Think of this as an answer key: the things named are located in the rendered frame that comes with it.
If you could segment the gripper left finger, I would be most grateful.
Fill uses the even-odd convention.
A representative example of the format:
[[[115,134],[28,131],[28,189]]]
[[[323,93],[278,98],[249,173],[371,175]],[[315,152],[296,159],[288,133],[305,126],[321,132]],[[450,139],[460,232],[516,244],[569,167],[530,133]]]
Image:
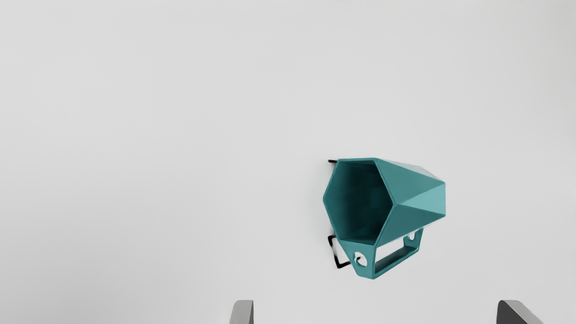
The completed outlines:
[[[237,300],[233,304],[229,324],[254,324],[254,301]]]

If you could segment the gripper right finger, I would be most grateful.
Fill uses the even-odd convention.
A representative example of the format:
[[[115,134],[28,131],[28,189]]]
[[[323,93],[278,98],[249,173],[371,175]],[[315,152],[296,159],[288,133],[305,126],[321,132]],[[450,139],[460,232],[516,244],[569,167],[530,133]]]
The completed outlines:
[[[500,300],[496,324],[544,324],[524,303],[518,300]]]

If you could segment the teal faceted mug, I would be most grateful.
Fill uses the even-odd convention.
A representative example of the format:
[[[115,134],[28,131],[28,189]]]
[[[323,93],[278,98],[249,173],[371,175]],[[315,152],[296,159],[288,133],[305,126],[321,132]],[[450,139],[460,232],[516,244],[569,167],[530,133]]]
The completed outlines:
[[[446,184],[421,166],[380,158],[333,160],[323,203],[347,262],[376,279],[419,251],[426,226],[446,215]]]

